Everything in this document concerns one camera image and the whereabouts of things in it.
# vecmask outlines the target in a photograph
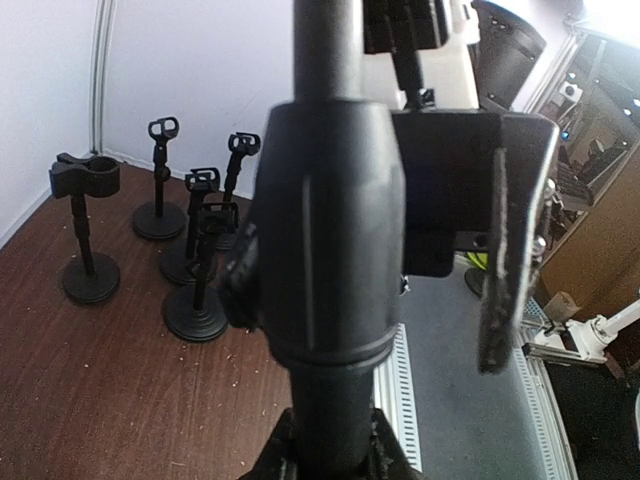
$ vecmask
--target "perforated metal strip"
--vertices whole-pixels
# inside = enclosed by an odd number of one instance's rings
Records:
[[[374,403],[384,411],[413,468],[422,471],[411,360],[404,324],[398,325],[393,352],[374,373]]]
[[[529,300],[527,303],[525,313],[540,319],[541,324],[546,320],[542,309],[533,300]],[[547,480],[577,480],[569,441],[544,363],[540,359],[527,359],[522,353],[522,345],[532,336],[533,331],[530,328],[522,328],[515,335],[513,357],[524,387],[527,405],[541,449],[545,478]]]

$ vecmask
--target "black speaker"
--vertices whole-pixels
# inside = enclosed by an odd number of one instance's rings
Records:
[[[510,109],[547,42],[516,14],[491,2],[473,2],[480,20],[475,65],[478,93]]]

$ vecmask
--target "round stand base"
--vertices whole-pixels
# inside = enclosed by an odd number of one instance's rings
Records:
[[[212,288],[205,291],[204,308],[193,309],[195,287],[180,287],[167,295],[162,304],[164,322],[177,337],[187,342],[208,342],[227,329],[227,319],[218,294]]]
[[[235,233],[223,233],[218,237],[218,241],[216,242],[216,250],[219,250],[221,252],[228,252],[236,243],[236,237],[237,235]]]
[[[187,216],[174,203],[164,202],[164,214],[156,217],[154,202],[140,205],[133,212],[133,231],[147,240],[169,240],[177,237],[184,230]]]
[[[81,258],[74,258],[62,273],[62,288],[74,302],[90,305],[113,295],[120,285],[120,269],[113,259],[94,253],[95,275],[87,275]]]
[[[193,285],[196,279],[187,271],[188,260],[184,256],[187,249],[187,239],[180,238],[162,251],[160,257],[160,271],[172,283],[176,285]],[[207,274],[207,281],[213,280],[218,269],[218,256],[213,256],[211,270]]]
[[[478,298],[482,298],[485,277],[486,274],[484,270],[480,270],[476,267],[470,268],[464,272],[464,281],[467,284],[467,287],[469,287],[469,290],[471,290]]]

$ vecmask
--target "wooden floor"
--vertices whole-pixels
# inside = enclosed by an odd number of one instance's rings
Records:
[[[181,182],[166,193],[186,207]],[[0,479],[236,479],[289,405],[261,333],[190,345],[166,330],[164,244],[130,227],[152,197],[151,174],[125,166],[120,193],[88,199],[94,251],[122,276],[103,305],[60,288],[78,253],[68,199],[48,200],[0,251]]]

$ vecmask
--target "green object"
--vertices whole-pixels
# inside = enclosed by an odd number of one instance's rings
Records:
[[[487,269],[487,265],[489,263],[489,256],[486,253],[473,253],[473,252],[469,252],[467,253],[467,257],[469,257],[469,259],[473,262],[473,264],[482,269],[482,270],[486,270]]]

